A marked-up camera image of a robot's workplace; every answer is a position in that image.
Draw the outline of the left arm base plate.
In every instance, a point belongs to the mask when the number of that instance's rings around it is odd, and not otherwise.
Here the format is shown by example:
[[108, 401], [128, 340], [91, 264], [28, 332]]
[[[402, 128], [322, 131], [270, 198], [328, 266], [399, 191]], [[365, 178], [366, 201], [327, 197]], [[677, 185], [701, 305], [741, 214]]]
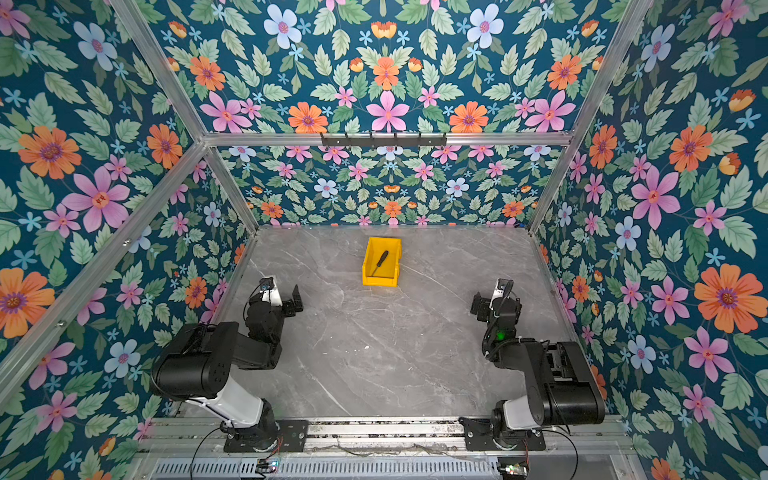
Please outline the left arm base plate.
[[308, 429], [306, 420], [268, 421], [248, 428], [221, 425], [221, 431], [226, 434], [224, 451], [227, 453], [302, 452]]

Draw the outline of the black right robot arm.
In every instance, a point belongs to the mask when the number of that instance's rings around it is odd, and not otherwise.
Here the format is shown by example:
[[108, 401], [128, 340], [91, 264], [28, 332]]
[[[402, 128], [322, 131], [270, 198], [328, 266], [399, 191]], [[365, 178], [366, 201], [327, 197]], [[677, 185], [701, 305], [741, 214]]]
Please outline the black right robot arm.
[[580, 345], [522, 337], [522, 303], [512, 279], [477, 293], [470, 313], [486, 324], [481, 353], [494, 367], [522, 376], [522, 391], [496, 403], [488, 419], [465, 420], [467, 446], [478, 450], [541, 450], [546, 427], [569, 429], [604, 421], [606, 405]]

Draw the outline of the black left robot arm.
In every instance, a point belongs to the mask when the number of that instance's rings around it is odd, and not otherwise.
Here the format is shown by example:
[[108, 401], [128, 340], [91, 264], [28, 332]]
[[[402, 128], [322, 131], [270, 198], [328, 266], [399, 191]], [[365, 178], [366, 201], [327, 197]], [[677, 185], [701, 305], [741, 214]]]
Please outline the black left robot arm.
[[273, 277], [260, 279], [243, 310], [248, 333], [242, 334], [236, 322], [183, 327], [157, 357], [151, 391], [217, 416], [228, 452], [286, 448], [289, 429], [276, 421], [269, 401], [249, 393], [232, 370], [275, 369], [285, 320], [302, 311], [298, 287], [284, 299]]

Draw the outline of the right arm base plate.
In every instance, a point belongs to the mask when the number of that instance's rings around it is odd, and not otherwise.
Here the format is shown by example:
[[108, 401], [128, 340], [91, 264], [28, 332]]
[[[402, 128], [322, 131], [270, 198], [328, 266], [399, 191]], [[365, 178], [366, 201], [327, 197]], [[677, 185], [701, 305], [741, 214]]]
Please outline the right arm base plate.
[[468, 451], [544, 451], [539, 430], [510, 430], [491, 418], [459, 417]]

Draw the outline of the black handled screwdriver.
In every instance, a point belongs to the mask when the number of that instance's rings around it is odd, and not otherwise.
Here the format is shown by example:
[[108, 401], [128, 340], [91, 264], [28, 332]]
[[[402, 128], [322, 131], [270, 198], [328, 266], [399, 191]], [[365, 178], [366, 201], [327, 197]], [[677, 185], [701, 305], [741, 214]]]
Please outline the black handled screwdriver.
[[388, 256], [389, 256], [389, 251], [388, 250], [384, 250], [382, 252], [382, 254], [380, 255], [379, 259], [377, 260], [377, 262], [376, 262], [376, 264], [375, 264], [375, 266], [374, 266], [374, 268], [373, 268], [373, 270], [372, 270], [372, 272], [370, 274], [371, 277], [375, 277], [376, 276], [376, 273], [382, 267], [382, 265], [385, 263], [385, 261], [388, 259]]

